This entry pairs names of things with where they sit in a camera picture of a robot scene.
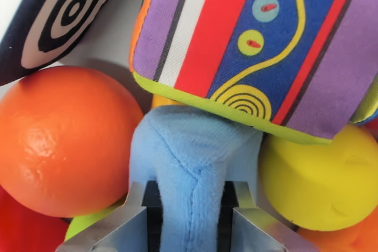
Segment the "black padded gripper right finger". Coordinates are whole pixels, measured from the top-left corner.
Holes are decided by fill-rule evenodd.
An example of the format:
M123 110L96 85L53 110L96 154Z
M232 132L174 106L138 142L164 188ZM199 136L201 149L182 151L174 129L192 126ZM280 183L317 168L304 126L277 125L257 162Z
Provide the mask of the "black padded gripper right finger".
M318 251L259 208L246 182L226 181L221 199L220 251Z

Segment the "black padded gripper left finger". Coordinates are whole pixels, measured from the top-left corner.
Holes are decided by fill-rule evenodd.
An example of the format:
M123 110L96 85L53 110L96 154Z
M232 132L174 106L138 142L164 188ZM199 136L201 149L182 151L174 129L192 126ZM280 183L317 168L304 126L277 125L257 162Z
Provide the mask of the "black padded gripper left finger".
M57 247L68 251L159 251L162 204L156 181L134 182L125 203Z

